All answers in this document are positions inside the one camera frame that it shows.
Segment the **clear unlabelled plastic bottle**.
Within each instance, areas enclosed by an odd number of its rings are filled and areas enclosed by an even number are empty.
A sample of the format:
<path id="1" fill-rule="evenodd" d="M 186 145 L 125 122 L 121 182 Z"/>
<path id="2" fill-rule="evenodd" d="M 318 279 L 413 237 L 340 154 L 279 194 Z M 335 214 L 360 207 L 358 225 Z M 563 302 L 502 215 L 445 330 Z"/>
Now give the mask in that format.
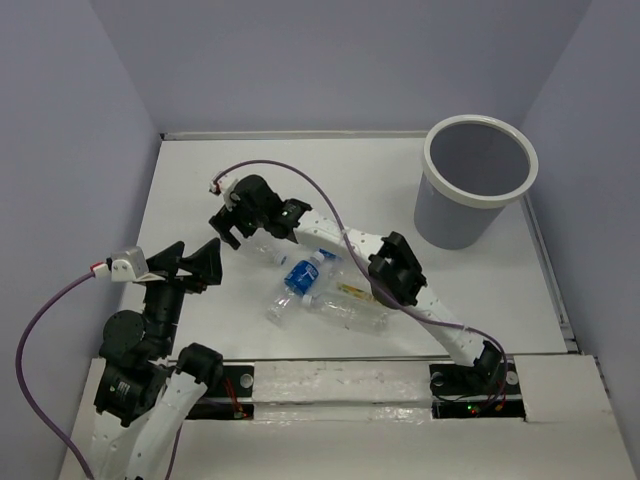
<path id="1" fill-rule="evenodd" d="M 288 255 L 283 250 L 267 240 L 248 239 L 240 247 L 240 252 L 265 265 L 282 266 L 288 259 Z"/>

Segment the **blue label Chinese text bottle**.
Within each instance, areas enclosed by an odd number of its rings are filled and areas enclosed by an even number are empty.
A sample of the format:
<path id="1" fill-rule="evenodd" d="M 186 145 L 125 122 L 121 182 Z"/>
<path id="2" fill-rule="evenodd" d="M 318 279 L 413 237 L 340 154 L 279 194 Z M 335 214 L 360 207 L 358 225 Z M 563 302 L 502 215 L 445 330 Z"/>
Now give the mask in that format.
<path id="1" fill-rule="evenodd" d="M 299 261 L 284 277 L 275 299 L 266 311 L 266 318 L 276 326 L 282 326 L 285 316 L 314 286 L 320 276 L 325 255 L 315 251 L 308 259 Z"/>

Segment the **blue label bottle sideways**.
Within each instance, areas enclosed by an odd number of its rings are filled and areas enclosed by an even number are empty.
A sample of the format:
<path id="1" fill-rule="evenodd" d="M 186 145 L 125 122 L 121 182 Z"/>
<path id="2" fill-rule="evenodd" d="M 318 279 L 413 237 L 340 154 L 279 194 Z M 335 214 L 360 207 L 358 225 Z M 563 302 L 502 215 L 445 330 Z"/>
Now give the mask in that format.
<path id="1" fill-rule="evenodd" d="M 342 262 L 343 258 L 324 249 L 317 249 L 316 252 L 323 256 L 326 261 Z"/>

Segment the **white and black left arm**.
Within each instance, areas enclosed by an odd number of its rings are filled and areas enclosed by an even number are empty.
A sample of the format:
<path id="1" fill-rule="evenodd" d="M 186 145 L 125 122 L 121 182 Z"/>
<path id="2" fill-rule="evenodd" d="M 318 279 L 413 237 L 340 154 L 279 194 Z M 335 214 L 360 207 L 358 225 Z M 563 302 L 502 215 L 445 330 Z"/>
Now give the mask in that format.
<path id="1" fill-rule="evenodd" d="M 198 343 L 173 351 L 184 298 L 222 281 L 221 242 L 191 255 L 178 241 L 145 257 L 138 246 L 93 266 L 98 276 L 144 286 L 139 311 L 120 310 L 105 323 L 99 356 L 105 362 L 96 396 L 89 466 L 96 479 L 150 479 L 191 409 L 215 392 L 223 376 L 220 353 Z"/>

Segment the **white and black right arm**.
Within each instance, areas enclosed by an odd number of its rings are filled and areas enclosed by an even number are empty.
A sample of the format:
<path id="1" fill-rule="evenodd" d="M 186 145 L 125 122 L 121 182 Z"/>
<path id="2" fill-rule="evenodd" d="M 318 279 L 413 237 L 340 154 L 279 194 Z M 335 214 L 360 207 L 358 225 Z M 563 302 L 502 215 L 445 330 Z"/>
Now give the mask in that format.
<path id="1" fill-rule="evenodd" d="M 241 246 L 233 230 L 249 238 L 261 229 L 277 239 L 351 258 L 380 303 L 412 317 L 444 348 L 455 364 L 457 382 L 490 399 L 503 394 L 504 350 L 493 337 L 458 322 L 441 303 L 404 236 L 347 227 L 301 200 L 281 199 L 259 175 L 238 179 L 218 173 L 210 191 L 224 202 L 210 224 L 233 249 Z"/>

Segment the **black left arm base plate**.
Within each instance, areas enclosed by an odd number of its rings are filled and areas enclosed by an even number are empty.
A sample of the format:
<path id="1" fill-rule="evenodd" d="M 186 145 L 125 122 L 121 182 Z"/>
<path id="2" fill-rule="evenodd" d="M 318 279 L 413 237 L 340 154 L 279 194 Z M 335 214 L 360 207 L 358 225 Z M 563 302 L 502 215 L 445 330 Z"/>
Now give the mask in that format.
<path id="1" fill-rule="evenodd" d="M 188 420 L 236 421 L 254 417 L 252 363 L 226 363 L 221 380 L 198 400 Z"/>

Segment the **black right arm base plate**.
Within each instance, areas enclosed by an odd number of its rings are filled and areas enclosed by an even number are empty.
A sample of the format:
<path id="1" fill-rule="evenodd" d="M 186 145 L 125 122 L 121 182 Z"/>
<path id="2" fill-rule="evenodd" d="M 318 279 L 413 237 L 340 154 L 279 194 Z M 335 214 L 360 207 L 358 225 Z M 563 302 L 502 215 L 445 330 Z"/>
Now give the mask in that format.
<path id="1" fill-rule="evenodd" d="M 515 363 L 504 365 L 492 386 L 473 384 L 463 368 L 449 363 L 429 366 L 431 413 L 436 420 L 475 418 L 526 418 L 519 376 Z"/>

